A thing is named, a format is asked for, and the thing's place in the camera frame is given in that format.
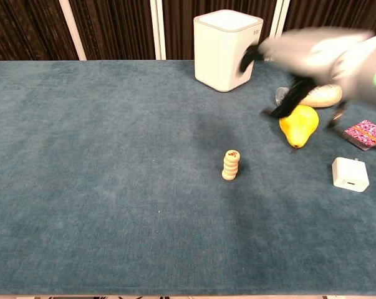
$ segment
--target blue tablecloth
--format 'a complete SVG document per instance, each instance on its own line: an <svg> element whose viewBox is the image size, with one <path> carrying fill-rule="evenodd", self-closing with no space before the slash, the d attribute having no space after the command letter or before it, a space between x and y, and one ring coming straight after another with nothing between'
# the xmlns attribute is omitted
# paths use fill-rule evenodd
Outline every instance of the blue tablecloth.
<svg viewBox="0 0 376 299"><path fill-rule="evenodd" d="M229 93L192 61L0 62L0 294L376 294L376 150L328 108L292 154L259 116L288 84L266 62ZM338 156L365 192L333 187Z"/></svg>

